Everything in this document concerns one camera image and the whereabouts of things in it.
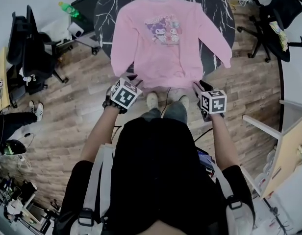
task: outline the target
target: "backpack strap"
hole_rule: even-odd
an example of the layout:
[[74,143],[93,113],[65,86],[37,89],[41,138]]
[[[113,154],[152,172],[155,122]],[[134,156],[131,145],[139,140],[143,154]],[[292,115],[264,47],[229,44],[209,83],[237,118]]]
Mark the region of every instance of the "backpack strap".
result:
[[214,164],[213,162],[211,162],[211,164],[228,204],[226,208],[228,234],[251,234],[253,227],[253,216],[250,207],[242,203],[239,199],[235,198],[230,184],[225,178],[224,174],[216,164]]
[[105,213],[110,206],[111,170],[113,166],[113,152],[115,148],[110,144],[101,145],[94,161],[83,208],[78,216],[79,234],[88,234],[94,227],[94,211],[101,171],[100,182],[100,218],[105,224]]

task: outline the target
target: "pants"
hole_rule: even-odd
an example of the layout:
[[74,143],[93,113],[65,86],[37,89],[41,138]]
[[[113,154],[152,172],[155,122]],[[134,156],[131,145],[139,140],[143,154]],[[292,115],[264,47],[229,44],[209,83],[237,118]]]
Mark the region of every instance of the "pants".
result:
[[0,115],[0,138],[1,143],[5,143],[15,131],[24,125],[28,125],[37,121],[37,116],[31,112],[10,113],[4,115],[4,130],[3,129],[3,116]]
[[[161,118],[161,112],[157,108],[153,108],[140,116],[146,121],[151,121],[153,118]],[[171,118],[187,124],[187,111],[184,105],[177,101],[167,107],[163,118]]]

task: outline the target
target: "pink sweatshirt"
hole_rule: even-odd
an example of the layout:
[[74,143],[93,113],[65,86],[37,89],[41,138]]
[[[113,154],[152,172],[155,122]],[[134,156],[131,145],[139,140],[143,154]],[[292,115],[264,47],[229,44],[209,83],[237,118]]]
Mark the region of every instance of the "pink sweatshirt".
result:
[[117,16],[114,73],[121,76],[134,62],[145,88],[189,88],[203,77],[198,38],[230,68],[231,49],[199,3],[135,0]]

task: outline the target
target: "plastic bottle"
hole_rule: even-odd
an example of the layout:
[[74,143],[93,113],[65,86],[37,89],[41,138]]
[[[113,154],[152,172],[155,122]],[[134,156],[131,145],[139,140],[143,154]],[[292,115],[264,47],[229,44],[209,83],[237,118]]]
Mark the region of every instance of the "plastic bottle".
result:
[[77,20],[87,23],[87,19],[74,7],[72,7],[70,4],[65,2],[59,2],[58,5],[61,7],[63,11],[65,11],[67,14],[71,15],[73,18],[76,18]]

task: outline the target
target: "sneaker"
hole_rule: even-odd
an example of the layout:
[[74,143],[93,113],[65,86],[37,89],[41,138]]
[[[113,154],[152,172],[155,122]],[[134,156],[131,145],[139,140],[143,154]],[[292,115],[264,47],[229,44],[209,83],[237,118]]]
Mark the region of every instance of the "sneaker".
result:
[[183,104],[183,106],[185,106],[186,110],[188,111],[189,108],[189,98],[184,95],[179,99],[179,102],[181,102]]
[[29,102],[29,112],[34,113],[34,103],[33,103],[33,101]]
[[43,104],[42,103],[39,103],[38,104],[38,108],[37,108],[37,111],[35,112],[35,115],[37,116],[37,122],[41,121],[42,119],[42,116],[43,116],[43,111],[44,111],[44,108],[43,108]]
[[159,108],[159,101],[157,98],[157,94],[155,92],[151,92],[148,94],[147,96],[147,106],[149,108],[149,110],[153,109],[153,108]]

